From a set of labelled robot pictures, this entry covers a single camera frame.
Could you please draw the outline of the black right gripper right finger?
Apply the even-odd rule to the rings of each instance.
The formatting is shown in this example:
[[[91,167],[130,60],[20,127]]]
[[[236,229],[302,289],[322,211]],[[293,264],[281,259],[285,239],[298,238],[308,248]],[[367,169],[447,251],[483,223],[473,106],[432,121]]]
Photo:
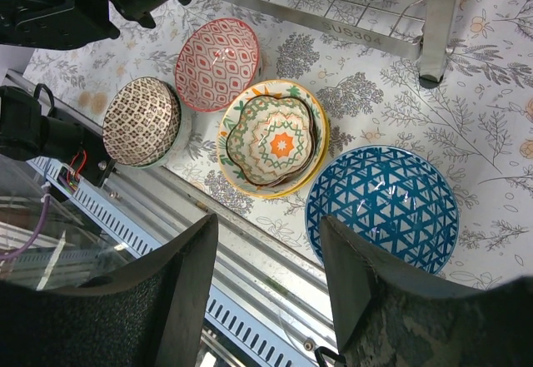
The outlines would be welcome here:
[[[407,264],[333,216],[321,238],[336,349],[325,366],[530,366],[532,279],[492,290]]]

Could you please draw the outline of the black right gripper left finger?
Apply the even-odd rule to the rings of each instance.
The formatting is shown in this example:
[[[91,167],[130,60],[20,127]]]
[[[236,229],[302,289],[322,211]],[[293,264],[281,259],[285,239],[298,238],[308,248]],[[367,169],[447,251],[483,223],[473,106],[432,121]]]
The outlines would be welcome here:
[[[1,283],[3,366],[193,366],[217,253],[207,215],[172,241],[84,284]]]

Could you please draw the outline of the blue triangle patterned bowl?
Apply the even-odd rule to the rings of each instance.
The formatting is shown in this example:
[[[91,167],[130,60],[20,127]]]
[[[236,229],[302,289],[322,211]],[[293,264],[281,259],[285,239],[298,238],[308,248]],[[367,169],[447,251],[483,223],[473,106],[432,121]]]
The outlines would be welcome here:
[[[365,240],[433,275],[451,258],[459,209],[446,178],[394,146],[364,146],[331,161],[306,200],[306,233],[321,260],[319,225],[334,216]]]

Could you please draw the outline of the steel two-tier dish rack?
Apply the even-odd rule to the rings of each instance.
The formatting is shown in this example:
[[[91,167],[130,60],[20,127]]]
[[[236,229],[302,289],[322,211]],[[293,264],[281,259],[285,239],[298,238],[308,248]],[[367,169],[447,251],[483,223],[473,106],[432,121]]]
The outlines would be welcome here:
[[[445,75],[459,0],[220,0],[407,58],[424,88]]]

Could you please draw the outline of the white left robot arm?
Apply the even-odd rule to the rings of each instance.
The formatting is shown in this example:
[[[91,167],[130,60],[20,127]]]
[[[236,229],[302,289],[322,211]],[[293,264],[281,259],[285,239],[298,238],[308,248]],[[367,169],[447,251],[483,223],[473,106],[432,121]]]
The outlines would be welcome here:
[[[109,18],[114,6],[141,27],[156,26],[152,10],[168,0],[1,0],[3,45],[72,50],[104,39],[117,39],[119,29]],[[191,0],[178,0],[187,5]],[[39,83],[33,92],[1,88],[1,153],[13,160],[40,156],[71,165],[83,179],[101,186],[115,165],[102,136],[86,123],[51,105],[42,112],[39,98],[52,91]]]

